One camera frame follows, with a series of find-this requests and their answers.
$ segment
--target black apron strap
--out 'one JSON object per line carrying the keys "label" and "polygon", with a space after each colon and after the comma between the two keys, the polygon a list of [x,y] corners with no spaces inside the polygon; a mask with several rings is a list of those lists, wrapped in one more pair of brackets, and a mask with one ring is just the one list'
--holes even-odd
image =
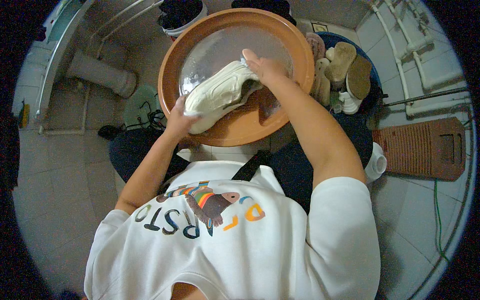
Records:
{"label": "black apron strap", "polygon": [[270,152],[258,150],[257,154],[250,158],[250,160],[238,170],[238,172],[232,177],[232,180],[252,180],[260,165],[268,165],[269,158]]}

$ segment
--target hand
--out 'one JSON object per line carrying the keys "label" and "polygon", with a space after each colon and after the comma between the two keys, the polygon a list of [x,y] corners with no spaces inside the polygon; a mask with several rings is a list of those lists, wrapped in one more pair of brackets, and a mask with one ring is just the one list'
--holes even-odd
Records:
{"label": "hand", "polygon": [[175,106],[170,111],[170,116],[167,121],[167,129],[165,129],[167,135],[178,141],[188,134],[188,131],[195,122],[201,119],[201,117],[189,117],[183,115],[186,98],[187,96],[184,95],[177,99]]}
{"label": "hand", "polygon": [[287,70],[277,60],[266,59],[264,57],[258,58],[250,49],[244,49],[242,54],[247,60],[250,70],[257,74],[260,82],[266,86],[279,76],[287,76]]}

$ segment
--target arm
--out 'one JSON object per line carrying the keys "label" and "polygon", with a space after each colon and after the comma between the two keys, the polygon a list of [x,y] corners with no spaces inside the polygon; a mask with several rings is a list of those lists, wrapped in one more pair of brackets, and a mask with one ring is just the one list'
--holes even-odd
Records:
{"label": "arm", "polygon": [[258,58],[245,49],[250,69],[275,95],[288,115],[300,145],[313,167],[313,187],[346,176],[365,182],[357,150],[330,113],[307,95],[273,60]]}
{"label": "arm", "polygon": [[135,209],[156,196],[158,187],[167,172],[173,150],[199,119],[183,115],[185,96],[180,97],[170,112],[165,132],[155,141],[137,170],[123,188],[115,209],[131,215]]}

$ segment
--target green cable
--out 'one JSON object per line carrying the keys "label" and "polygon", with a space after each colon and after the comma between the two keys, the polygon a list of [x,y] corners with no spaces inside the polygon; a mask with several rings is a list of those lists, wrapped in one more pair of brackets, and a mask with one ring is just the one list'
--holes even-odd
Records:
{"label": "green cable", "polygon": [[438,253],[442,258],[444,258],[448,263],[450,260],[445,255],[444,250],[442,249],[442,220],[440,219],[440,209],[438,208],[438,199],[437,199],[437,183],[438,179],[435,179],[435,185],[433,188],[433,199],[435,200],[435,208],[436,208],[436,217],[438,217],[438,228],[439,228],[439,235],[438,235]]}

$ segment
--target white sweatshirt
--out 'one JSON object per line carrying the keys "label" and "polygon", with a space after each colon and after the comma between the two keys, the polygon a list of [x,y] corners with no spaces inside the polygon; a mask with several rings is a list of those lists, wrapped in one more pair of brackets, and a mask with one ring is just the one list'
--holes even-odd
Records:
{"label": "white sweatshirt", "polygon": [[307,216],[269,167],[250,182],[220,180],[241,165],[192,163],[131,216],[112,210],[90,251],[87,297],[170,299],[185,282],[209,300],[373,299],[380,252],[367,187],[325,180]]}

